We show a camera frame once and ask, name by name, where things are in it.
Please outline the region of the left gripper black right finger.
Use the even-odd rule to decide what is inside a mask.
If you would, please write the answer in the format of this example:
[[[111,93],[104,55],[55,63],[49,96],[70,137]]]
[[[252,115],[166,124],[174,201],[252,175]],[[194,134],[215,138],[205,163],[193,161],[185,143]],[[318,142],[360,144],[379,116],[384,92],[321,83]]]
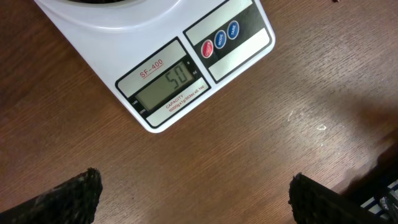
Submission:
[[[298,224],[388,223],[301,173],[290,182],[289,205]]]

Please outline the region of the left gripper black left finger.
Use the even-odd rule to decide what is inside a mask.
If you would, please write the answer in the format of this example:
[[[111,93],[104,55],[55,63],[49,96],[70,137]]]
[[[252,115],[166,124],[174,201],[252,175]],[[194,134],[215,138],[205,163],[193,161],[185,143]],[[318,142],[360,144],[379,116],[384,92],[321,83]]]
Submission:
[[[64,183],[1,212],[1,223],[93,223],[102,190],[99,170],[90,167]]]

